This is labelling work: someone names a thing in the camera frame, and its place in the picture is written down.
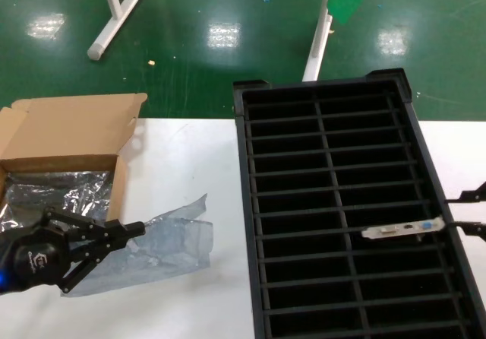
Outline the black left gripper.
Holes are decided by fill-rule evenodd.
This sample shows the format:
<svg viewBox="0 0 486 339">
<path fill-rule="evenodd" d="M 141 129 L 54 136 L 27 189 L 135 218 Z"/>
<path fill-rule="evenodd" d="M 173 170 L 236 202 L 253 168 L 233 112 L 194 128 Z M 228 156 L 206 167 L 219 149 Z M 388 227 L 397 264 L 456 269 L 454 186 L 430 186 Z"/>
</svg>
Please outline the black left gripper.
<svg viewBox="0 0 486 339">
<path fill-rule="evenodd" d="M 55 225 L 43 226 L 51 221 L 70 228 L 65 233 Z M 57 286 L 63 293 L 70 293 L 108 254 L 123 249 L 128 239 L 144 234 L 143 222 L 103 222 L 47 207 L 42 225 L 1 233 L 1 294 L 42 285 Z M 101 241 L 70 251 L 67 236 L 70 242 Z"/>
</svg>

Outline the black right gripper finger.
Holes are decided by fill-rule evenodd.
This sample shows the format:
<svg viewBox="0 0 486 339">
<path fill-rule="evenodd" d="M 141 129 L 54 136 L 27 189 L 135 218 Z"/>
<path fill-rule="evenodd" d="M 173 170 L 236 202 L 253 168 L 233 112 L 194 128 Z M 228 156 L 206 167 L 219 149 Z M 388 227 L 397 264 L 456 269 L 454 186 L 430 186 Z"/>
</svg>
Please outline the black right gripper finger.
<svg viewBox="0 0 486 339">
<path fill-rule="evenodd" d="M 466 236 L 476 236 L 486 242 L 486 227 L 484 223 L 459 221 L 451 223 L 450 226 L 460 228 Z"/>
<path fill-rule="evenodd" d="M 458 198 L 446 199 L 445 202 L 451 203 L 478 203 L 486 200 L 486 182 L 481 184 L 475 190 L 464 190 Z"/>
</svg>

